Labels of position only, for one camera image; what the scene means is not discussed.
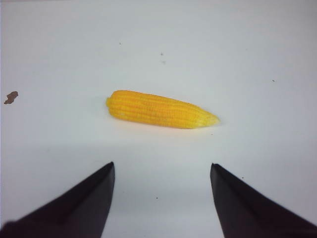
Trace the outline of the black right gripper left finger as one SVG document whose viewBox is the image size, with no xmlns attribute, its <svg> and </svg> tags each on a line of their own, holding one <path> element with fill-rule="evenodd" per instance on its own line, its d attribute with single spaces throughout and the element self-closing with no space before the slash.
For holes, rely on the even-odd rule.
<svg viewBox="0 0 317 238">
<path fill-rule="evenodd" d="M 112 202 L 115 182 L 110 162 L 60 197 L 28 215 L 7 222 L 2 238 L 100 238 Z"/>
</svg>

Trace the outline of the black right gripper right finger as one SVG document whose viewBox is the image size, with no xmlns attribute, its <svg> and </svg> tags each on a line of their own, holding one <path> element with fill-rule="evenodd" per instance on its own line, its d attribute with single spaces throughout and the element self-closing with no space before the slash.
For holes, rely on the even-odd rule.
<svg viewBox="0 0 317 238">
<path fill-rule="evenodd" d="M 226 238 L 315 238 L 316 225 L 268 199 L 219 164 L 211 189 Z"/>
</svg>

